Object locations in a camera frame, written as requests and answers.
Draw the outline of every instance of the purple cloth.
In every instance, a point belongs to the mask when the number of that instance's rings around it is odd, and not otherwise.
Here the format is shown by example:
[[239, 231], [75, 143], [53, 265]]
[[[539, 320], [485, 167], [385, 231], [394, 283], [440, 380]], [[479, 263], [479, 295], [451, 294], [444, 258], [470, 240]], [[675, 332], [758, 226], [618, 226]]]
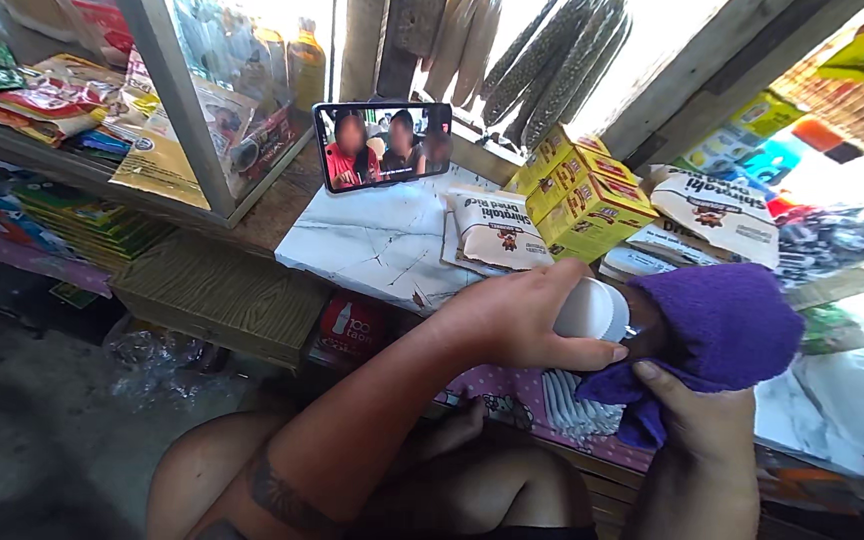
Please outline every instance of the purple cloth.
[[[680, 268], [630, 279], [647, 292], [671, 331], [661, 358], [647, 358], [698, 392], [752, 387], [786, 371], [805, 322], [783, 299], [772, 273], [760, 264]], [[666, 442], [661, 405], [622, 361], [589, 373], [576, 396], [627, 405], [618, 439], [645, 449]]]

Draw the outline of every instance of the tattoo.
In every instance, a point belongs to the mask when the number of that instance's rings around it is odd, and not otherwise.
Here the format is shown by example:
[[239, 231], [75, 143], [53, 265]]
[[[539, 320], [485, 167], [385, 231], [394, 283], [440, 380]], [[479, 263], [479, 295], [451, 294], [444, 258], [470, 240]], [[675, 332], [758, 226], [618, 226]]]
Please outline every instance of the tattoo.
[[214, 521], [206, 528], [200, 530], [195, 540], [249, 540], [239, 532], [232, 521], [222, 518]]
[[338, 531], [338, 523], [312, 506], [269, 463], [269, 445], [263, 445], [248, 479], [252, 500], [278, 521], [297, 530]]

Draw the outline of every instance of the person in red shirt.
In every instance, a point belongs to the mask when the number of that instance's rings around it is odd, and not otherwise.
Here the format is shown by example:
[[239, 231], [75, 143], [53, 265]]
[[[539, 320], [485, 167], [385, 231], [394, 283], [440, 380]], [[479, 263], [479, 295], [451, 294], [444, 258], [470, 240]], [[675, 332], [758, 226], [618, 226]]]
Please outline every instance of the person in red shirt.
[[366, 124], [357, 110], [336, 111], [335, 142], [325, 146], [325, 164], [333, 190], [378, 182], [378, 156], [366, 145]]

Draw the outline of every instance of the white marble countertop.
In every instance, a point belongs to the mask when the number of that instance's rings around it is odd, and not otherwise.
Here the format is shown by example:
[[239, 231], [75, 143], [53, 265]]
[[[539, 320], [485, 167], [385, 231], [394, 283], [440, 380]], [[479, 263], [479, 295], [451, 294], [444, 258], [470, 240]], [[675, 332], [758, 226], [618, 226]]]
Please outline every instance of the white marble countertop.
[[440, 260], [453, 184], [498, 185], [452, 165], [443, 175], [333, 194], [324, 187], [275, 249], [275, 259], [421, 315], [480, 276]]

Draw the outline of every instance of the phone screen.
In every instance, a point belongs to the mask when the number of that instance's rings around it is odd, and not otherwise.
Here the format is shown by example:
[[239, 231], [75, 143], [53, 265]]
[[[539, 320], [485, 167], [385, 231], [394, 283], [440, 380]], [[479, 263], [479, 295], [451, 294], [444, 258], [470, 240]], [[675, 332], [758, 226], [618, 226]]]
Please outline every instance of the phone screen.
[[323, 103], [313, 115], [325, 185], [333, 193], [449, 171], [450, 104]]

